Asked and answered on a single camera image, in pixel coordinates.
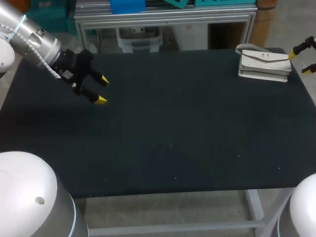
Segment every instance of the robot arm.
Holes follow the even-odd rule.
[[[91,102],[107,102],[99,94],[85,88],[83,81],[90,75],[96,82],[109,82],[91,67],[93,54],[84,49],[79,54],[61,50],[61,42],[42,29],[5,0],[0,0],[0,77],[14,62],[14,52],[39,67],[45,67],[55,78],[72,85],[73,92]]]

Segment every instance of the blue box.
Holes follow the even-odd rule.
[[[256,0],[196,0],[195,6],[255,3]]]
[[[164,0],[164,1],[183,9],[187,5],[189,0]]]
[[[146,10],[145,0],[110,0],[113,14],[136,13]]]

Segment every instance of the gray floor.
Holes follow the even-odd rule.
[[[268,47],[282,47],[286,52],[315,35],[315,0],[279,0],[271,28]],[[0,106],[14,76],[20,57],[0,79]],[[316,52],[308,50],[293,61],[297,70],[316,63]],[[316,75],[303,76],[311,97],[316,101]],[[278,190],[260,190],[264,209]],[[156,194],[124,197],[102,197],[76,200],[91,228],[141,226],[176,223],[202,223],[249,219],[243,191]],[[210,231],[185,234],[159,234],[162,237],[253,237],[252,230]]]

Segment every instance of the metal table frame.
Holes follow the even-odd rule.
[[[257,7],[255,4],[217,6],[187,5],[184,9],[148,6],[146,11],[113,15],[109,0],[78,0],[74,19],[84,48],[89,48],[85,30],[137,26],[171,26],[192,23],[245,22],[240,43],[249,41]]]
[[[149,6],[146,7],[146,11],[144,12],[113,15],[108,0],[103,2],[95,1],[96,0],[78,0],[76,4],[74,19],[78,36],[82,40],[84,48],[88,48],[89,46],[85,33],[85,30],[88,29],[170,26],[192,23],[245,22],[246,24],[240,43],[247,43],[257,12],[257,7],[254,4],[201,7],[188,5],[185,9]],[[256,237],[267,237],[268,233],[271,233],[292,191],[293,189],[282,189],[265,215],[257,190],[245,190],[252,216],[252,220],[250,221],[90,229],[89,233],[91,237],[102,237],[112,235],[254,228]]]
[[[248,221],[89,229],[89,236],[103,237],[253,228],[256,237],[270,237],[272,230],[293,190],[293,188],[281,189],[266,213],[263,211],[258,191],[245,190],[249,211],[252,217],[252,220]]]

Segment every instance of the black tabletop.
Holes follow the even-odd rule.
[[[74,197],[294,187],[316,173],[316,109],[298,74],[239,78],[234,50],[96,56],[90,104],[22,62],[0,152],[44,159]]]

